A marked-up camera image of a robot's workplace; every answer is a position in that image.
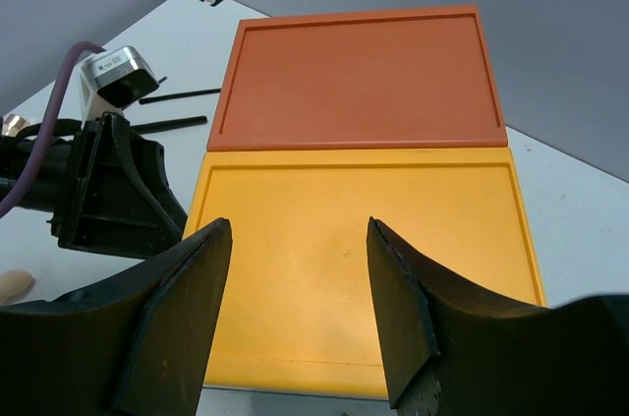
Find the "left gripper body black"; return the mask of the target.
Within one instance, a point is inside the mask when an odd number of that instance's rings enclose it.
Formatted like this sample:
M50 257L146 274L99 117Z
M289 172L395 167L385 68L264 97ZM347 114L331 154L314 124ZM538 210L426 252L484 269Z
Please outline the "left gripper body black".
M46 153L34 148L40 128L1 138L1 214L25 208L54 219L101 219L103 120L57 120Z

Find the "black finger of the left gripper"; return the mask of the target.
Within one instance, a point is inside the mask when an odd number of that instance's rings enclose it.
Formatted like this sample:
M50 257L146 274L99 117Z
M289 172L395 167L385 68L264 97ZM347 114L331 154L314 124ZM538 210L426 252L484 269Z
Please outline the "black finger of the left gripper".
M59 247L149 259L181 241L186 221L160 143L118 114L85 123L72 141L50 220Z

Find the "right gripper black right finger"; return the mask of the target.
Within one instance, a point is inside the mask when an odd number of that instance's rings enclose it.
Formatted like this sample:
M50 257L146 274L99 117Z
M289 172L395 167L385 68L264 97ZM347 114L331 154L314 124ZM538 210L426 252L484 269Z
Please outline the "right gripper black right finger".
M545 308L493 292L384 222L367 234L390 407L400 415L624 415L628 299Z

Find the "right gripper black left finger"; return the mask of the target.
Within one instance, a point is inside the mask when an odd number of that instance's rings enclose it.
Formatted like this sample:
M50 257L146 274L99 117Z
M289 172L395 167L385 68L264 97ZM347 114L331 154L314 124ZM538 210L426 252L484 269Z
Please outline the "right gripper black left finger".
M52 301L1 310L5 415L193 415L232 251L218 218Z

